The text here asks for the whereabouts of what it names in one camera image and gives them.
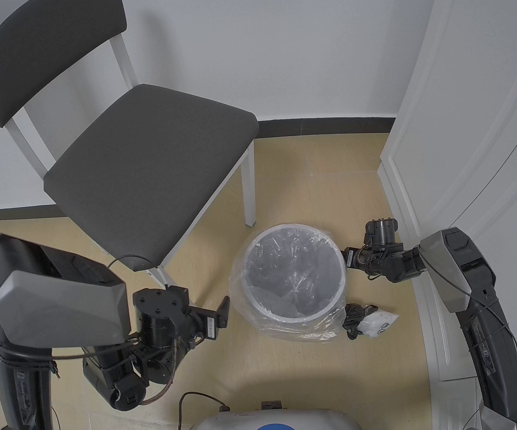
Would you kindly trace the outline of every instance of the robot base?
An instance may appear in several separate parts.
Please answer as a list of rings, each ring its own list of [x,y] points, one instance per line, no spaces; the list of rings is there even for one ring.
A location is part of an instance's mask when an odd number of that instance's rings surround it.
[[[362,430],[343,412],[330,409],[269,409],[246,413],[221,412],[191,430]]]

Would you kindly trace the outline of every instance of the gray seat cushion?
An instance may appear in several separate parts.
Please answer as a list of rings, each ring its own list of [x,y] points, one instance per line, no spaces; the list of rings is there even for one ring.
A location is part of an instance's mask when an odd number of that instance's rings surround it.
[[[255,116],[140,84],[44,177],[73,221],[134,271],[159,265],[258,133]]]

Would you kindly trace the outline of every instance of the gray chair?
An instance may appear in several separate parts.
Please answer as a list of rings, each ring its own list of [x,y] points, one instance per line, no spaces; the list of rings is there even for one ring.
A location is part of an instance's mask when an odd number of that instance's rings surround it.
[[[254,225],[258,124],[247,111],[139,84],[126,28],[121,0],[23,4],[0,25],[0,127],[100,247],[168,284],[165,265],[239,166],[245,222]],[[54,161],[23,107],[107,40],[129,91]]]

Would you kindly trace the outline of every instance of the trash can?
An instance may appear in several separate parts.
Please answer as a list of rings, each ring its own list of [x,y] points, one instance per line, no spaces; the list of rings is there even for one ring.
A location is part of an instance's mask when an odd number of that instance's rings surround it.
[[[253,326],[286,340],[331,340],[346,317],[346,266],[330,236],[283,224],[256,236],[233,265],[233,306]]]

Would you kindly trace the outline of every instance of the floor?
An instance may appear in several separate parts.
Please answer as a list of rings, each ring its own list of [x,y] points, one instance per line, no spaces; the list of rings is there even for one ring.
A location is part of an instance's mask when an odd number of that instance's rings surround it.
[[[169,273],[189,288],[197,305],[216,308],[228,292],[233,259],[253,233],[297,222],[329,231],[341,248],[360,246],[366,221],[391,215],[376,173],[386,138],[374,133],[257,140],[255,227],[244,225],[241,179],[235,174],[173,258]],[[0,221],[0,232],[99,262],[111,260],[69,219]],[[119,263],[113,270],[126,281],[129,298],[155,285],[144,272]],[[61,379],[52,378],[61,428],[174,429],[181,394],[202,391],[238,412],[282,400],[286,408],[347,412],[364,430],[431,429],[424,340],[411,283],[370,282],[360,271],[348,270],[347,300],[376,304],[400,317],[374,340],[351,341],[343,333],[316,344],[269,338],[232,310],[218,340],[205,341],[183,360],[165,397],[126,413],[110,408],[87,383],[81,361],[61,362]],[[159,389],[153,385],[147,395]],[[184,422],[194,424],[217,411],[210,400],[190,396],[183,404]]]

